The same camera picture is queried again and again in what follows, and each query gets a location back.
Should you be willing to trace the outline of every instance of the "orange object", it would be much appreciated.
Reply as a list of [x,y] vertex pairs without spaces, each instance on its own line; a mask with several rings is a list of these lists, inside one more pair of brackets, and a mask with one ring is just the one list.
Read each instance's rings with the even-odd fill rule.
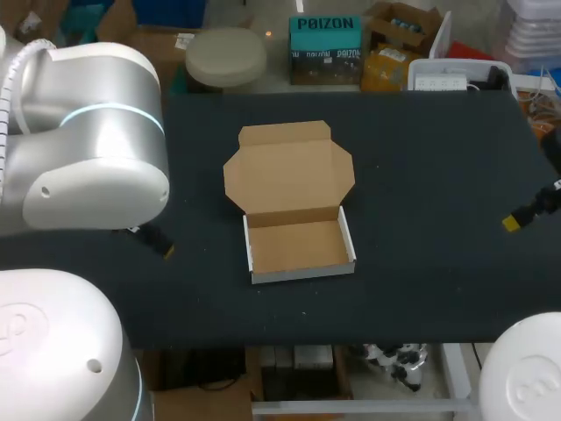
[[360,90],[399,92],[407,89],[409,63],[420,58],[419,54],[379,44],[365,60]]
[[480,50],[471,48],[461,42],[453,41],[448,53],[447,59],[474,59],[474,60],[494,60],[493,56],[482,53]]

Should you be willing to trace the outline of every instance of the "yellow connector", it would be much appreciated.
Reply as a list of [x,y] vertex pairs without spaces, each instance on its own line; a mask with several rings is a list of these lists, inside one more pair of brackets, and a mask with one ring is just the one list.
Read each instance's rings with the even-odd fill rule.
[[508,232],[514,232],[520,230],[520,225],[516,222],[515,217],[508,215],[502,220],[502,224],[505,226]]

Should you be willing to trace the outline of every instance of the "black cable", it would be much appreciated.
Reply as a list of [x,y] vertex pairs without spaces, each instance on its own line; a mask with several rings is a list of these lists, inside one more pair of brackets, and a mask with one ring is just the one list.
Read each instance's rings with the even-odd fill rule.
[[477,360],[477,365],[479,366],[479,370],[483,368],[481,365],[481,360],[479,359],[479,354],[477,353],[477,349],[475,348],[475,344],[472,342],[473,353],[475,354],[475,359]]
[[231,388],[234,384],[236,384],[241,376],[239,375],[235,379],[233,379],[230,383],[227,383],[219,388],[207,388],[206,385],[199,383],[197,386],[199,389],[204,390],[205,392],[222,392],[223,390],[227,390]]

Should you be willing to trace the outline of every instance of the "table frame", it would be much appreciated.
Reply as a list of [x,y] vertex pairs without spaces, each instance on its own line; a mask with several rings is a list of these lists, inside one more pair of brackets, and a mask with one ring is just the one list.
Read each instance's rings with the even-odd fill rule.
[[465,413],[470,421],[481,420],[460,344],[442,344],[441,351],[449,398],[256,402],[253,403],[253,418],[257,421],[266,415],[452,412],[455,418]]

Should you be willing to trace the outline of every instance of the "white container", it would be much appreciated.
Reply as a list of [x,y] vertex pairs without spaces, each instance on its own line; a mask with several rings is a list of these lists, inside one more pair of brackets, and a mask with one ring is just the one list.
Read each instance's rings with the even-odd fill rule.
[[[484,82],[489,76],[492,66],[507,72],[508,79],[513,80],[510,66],[501,61],[471,60],[471,59],[419,59],[409,64],[408,90],[415,90],[417,75],[465,75],[468,81]],[[510,83],[512,95],[518,98],[516,88]]]
[[504,0],[493,56],[515,73],[561,67],[561,2]]

